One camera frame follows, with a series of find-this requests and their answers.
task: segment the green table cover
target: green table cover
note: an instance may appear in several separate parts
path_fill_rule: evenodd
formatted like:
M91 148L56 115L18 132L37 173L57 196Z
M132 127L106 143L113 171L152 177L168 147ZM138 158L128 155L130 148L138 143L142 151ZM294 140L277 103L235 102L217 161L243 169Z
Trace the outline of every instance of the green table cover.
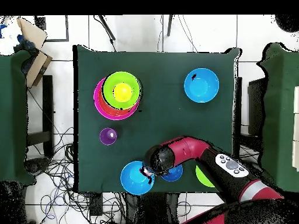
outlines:
M260 63L268 77L264 96L261 165L283 190L299 192L299 172L292 167L294 88L299 86L299 53L271 43Z
M78 45L77 50L79 191L125 192L120 182L123 167L142 160L153 145L181 135L208 140L231 153L234 59L239 49L223 54L93 52ZM219 92L208 103L195 103L185 95L185 77L196 68L208 68L219 78ZM116 71L136 76L144 91L138 110L120 121L104 118L93 103L98 82ZM117 131L116 142L109 146L99 140L106 127ZM176 182L156 177L151 192L217 192L198 181L195 168L195 161L186 162Z
M34 182L33 176L24 168L27 94L21 65L28 58L27 51L11 56L0 55L0 180L16 180L27 186Z

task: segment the stacked bowls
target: stacked bowls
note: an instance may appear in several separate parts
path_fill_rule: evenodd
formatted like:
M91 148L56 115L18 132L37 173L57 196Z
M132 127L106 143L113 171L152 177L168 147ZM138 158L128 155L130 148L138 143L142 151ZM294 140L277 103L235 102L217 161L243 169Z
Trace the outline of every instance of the stacked bowls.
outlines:
M117 71L98 83L93 100L102 116L110 120L123 120L136 111L141 96L140 81L128 72Z

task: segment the floor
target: floor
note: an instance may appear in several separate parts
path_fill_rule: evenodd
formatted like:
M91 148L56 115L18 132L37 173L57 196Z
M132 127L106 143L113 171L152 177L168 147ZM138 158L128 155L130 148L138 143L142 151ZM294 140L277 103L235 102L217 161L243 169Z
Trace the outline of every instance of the floor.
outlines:
M23 16L25 19L34 22L33 16ZM116 51L162 51L162 37L159 34L162 30L161 15L123 15L106 16L107 24L116 37L114 43ZM248 133L248 98L247 86L252 80L264 77L263 71L256 65L262 58L264 47L270 42L282 42L287 48L298 51L299 33L286 33L278 28L272 15L175 15L171 35L166 35L168 15L164 16L164 52L185 53L192 51L192 45L186 37L189 35L187 26L192 34L192 40L198 52L222 53L225 50L238 47L242 49L239 58L238 76L243 77L242 87L242 133ZM46 32L48 39L65 40L66 27L65 16L46 16ZM60 141L60 135L65 144L73 141L74 114L73 114L73 67L72 67L72 45L85 45L95 51L113 51L109 38L101 26L94 20L93 16L68 16L68 41L46 42L41 49L44 53L53 57L51 64L46 70L46 75L53 76L54 87L54 125L55 144ZM28 132L42 130L42 87L32 87L28 93ZM42 145L37 145L42 153ZM34 147L29 148L27 158L40 157ZM62 152L56 154L55 159L63 159ZM26 210L28 219L35 219L39 223L44 217L45 208L49 197L53 196L55 186L53 181L46 174L37 176L36 185L30 186L26 193ZM104 193L104 211L111 211L112 203L115 201L112 192ZM76 209L68 209L68 205L56 200L51 214L56 217L46 218L43 224L89 224L82 214ZM222 203L216 194L212 193L182 193L180 201L187 201L179 204L179 221L183 222L191 217L204 212L215 205ZM120 214L116 213L114 220L117 222Z

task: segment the gray button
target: gray button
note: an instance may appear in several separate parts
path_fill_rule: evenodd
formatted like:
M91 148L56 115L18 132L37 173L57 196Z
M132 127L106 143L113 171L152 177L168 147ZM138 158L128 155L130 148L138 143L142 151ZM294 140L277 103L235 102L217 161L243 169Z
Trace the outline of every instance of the gray button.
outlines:
M227 168L230 169L230 170L234 170L234 169L237 169L239 164L237 162L235 162L234 160L229 160L227 162Z

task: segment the green bowl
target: green bowl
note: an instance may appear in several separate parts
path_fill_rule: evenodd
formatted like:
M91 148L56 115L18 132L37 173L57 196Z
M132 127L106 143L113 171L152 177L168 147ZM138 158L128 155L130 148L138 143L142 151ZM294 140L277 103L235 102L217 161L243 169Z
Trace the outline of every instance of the green bowl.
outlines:
M113 96L114 88L119 83L125 83L131 87L131 97L125 102L117 101ZM103 83L102 92L106 102L109 105L119 110L125 110L134 106L139 99L140 84L138 79L132 74L124 71L117 71L106 78L105 82Z
M199 181L208 187L214 187L214 185L211 183L210 180L204 175L204 173L199 169L198 166L196 166L196 177L199 179Z

